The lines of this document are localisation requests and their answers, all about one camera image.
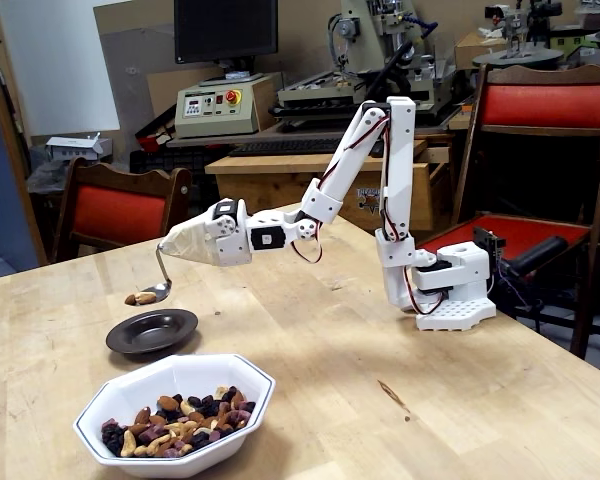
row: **control box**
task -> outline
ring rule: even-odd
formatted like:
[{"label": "control box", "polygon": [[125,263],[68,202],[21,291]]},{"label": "control box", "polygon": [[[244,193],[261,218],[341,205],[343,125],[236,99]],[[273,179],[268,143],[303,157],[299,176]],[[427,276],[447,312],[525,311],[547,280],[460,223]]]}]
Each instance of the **control box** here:
[{"label": "control box", "polygon": [[196,85],[178,93],[178,138],[256,133],[275,124],[270,77],[242,83]]}]

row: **metal spoon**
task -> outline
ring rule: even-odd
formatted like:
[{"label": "metal spoon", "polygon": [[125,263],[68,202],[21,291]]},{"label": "metal spoon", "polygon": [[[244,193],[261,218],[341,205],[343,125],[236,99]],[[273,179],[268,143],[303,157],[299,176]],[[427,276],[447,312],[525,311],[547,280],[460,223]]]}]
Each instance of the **metal spoon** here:
[{"label": "metal spoon", "polygon": [[[156,247],[156,258],[158,259],[158,264],[160,265],[160,270],[162,270],[162,276],[164,277],[164,283],[159,283],[154,285],[153,287],[145,288],[142,290],[143,292],[152,292],[156,294],[156,301],[153,303],[158,303],[163,301],[165,298],[169,296],[171,293],[171,284],[173,283],[167,275],[167,270],[164,268],[164,263],[162,263],[162,257],[160,255],[160,245]],[[136,304],[136,307],[144,307],[146,305]]]}]

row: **robotic arm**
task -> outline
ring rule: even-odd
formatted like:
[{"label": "robotic arm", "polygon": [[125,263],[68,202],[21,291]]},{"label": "robotic arm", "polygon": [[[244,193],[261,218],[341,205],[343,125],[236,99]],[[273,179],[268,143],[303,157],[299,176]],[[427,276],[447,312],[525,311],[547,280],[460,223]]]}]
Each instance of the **robotic arm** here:
[{"label": "robotic arm", "polygon": [[[382,135],[383,227],[376,230],[375,238],[389,302],[402,310],[416,310],[421,330],[466,330],[495,316],[495,305],[487,298],[487,252],[466,242],[433,255],[416,250],[409,234],[415,114],[415,103],[406,97],[365,102],[325,174],[312,180],[298,210],[263,210],[249,217],[244,200],[225,199],[173,227],[159,248],[186,260],[232,266],[250,263],[254,253],[295,249],[296,241],[318,238],[322,225],[338,215],[365,158]],[[408,269],[417,288],[411,287]]]}]

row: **wooden cabinet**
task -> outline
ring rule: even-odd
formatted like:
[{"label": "wooden cabinet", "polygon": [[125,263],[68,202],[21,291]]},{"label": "wooden cabinet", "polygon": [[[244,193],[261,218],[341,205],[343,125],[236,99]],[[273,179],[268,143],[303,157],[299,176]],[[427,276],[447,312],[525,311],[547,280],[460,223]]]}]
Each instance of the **wooden cabinet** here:
[{"label": "wooden cabinet", "polygon": [[[297,203],[312,178],[320,177],[331,155],[227,157],[205,169],[216,176],[222,198],[242,198],[250,214]],[[441,211],[451,205],[449,149],[427,150],[417,140],[413,165],[412,231],[431,231]],[[367,158],[344,199],[340,216],[363,230],[381,226],[378,212],[382,159]]]}]

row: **red emergency stop button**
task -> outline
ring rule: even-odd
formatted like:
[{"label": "red emergency stop button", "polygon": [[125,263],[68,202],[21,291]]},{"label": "red emergency stop button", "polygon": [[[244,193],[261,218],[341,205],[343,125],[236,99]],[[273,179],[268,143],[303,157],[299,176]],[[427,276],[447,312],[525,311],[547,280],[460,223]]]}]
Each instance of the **red emergency stop button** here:
[{"label": "red emergency stop button", "polygon": [[227,98],[227,102],[229,102],[231,104],[235,104],[238,102],[238,94],[236,92],[234,92],[233,90],[227,92],[226,98]]}]

